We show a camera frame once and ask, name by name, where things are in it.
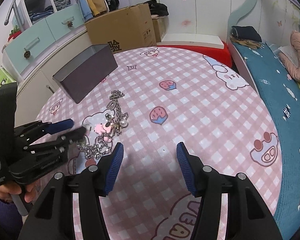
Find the table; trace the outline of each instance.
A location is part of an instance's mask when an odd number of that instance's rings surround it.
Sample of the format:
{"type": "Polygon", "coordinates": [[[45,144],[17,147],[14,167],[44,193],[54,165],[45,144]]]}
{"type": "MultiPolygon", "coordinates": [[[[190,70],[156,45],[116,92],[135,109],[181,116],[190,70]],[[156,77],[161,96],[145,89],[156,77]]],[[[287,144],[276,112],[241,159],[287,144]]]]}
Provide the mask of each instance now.
{"type": "MultiPolygon", "coordinates": [[[[124,144],[125,155],[114,190],[100,198],[111,239],[190,239],[200,199],[187,191],[176,159],[181,141],[220,173],[247,174],[274,214],[282,176],[280,143],[263,101],[242,77],[183,49],[142,48],[114,56],[118,68],[80,104],[59,89],[37,118],[72,118],[76,126],[93,128],[105,121],[111,91],[125,94],[119,102],[130,114],[129,125],[113,140],[113,145],[124,144]]],[[[88,138],[96,136],[92,129],[88,138]]],[[[84,169],[78,154],[73,151],[59,170],[84,169]]],[[[41,179],[41,190],[51,177],[41,179]]],[[[222,199],[218,239],[224,239],[226,230],[227,196],[222,199]]],[[[74,224],[76,239],[82,239],[78,196],[74,224]]]]}

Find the jewelry pile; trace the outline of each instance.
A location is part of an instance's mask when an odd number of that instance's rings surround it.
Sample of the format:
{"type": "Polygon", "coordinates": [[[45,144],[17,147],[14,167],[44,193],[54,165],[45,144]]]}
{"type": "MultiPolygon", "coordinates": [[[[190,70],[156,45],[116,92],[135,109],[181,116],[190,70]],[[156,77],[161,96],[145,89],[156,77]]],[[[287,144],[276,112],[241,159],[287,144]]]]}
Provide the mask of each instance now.
{"type": "Polygon", "coordinates": [[[109,147],[108,143],[112,142],[112,138],[116,134],[117,136],[122,134],[122,128],[128,126],[129,114],[127,112],[122,113],[122,109],[118,101],[118,98],[121,97],[124,97],[124,93],[119,90],[112,91],[111,95],[109,96],[111,102],[107,105],[107,109],[114,111],[116,117],[111,114],[106,114],[105,118],[107,120],[107,123],[96,125],[94,130],[99,134],[99,136],[97,137],[98,144],[78,145],[80,151],[84,152],[85,159],[99,159],[103,155],[108,154],[111,150],[111,147],[109,147]]]}

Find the blue blanket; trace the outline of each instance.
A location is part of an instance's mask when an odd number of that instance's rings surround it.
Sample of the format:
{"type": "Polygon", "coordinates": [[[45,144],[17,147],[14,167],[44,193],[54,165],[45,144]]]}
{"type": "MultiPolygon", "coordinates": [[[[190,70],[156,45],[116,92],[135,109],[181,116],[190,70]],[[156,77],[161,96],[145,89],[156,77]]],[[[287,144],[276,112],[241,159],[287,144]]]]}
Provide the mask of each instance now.
{"type": "Polygon", "coordinates": [[[300,89],[266,44],[257,50],[234,46],[245,58],[278,131],[282,185],[274,218],[288,240],[300,227],[300,89]]]}

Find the gray box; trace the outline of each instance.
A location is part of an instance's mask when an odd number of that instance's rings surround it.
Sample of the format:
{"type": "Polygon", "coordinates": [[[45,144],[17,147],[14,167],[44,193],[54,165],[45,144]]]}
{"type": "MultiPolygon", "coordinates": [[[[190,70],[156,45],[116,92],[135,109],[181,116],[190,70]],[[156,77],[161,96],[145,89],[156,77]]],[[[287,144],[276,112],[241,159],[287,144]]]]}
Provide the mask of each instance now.
{"type": "Polygon", "coordinates": [[[92,45],[52,78],[77,104],[118,67],[108,44],[92,45]]]}

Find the human hand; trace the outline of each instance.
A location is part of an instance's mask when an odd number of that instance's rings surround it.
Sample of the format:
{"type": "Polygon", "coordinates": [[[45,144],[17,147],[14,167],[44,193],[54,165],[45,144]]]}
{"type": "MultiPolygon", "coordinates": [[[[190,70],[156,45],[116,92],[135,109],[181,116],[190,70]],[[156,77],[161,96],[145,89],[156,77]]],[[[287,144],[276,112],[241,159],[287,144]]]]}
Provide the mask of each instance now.
{"type": "MultiPolygon", "coordinates": [[[[31,202],[35,197],[35,183],[36,181],[29,185],[26,185],[27,192],[25,194],[25,201],[27,203],[31,202]]],[[[0,186],[0,200],[7,203],[12,202],[11,194],[21,194],[21,187],[17,183],[8,181],[6,184],[0,186]]]]}

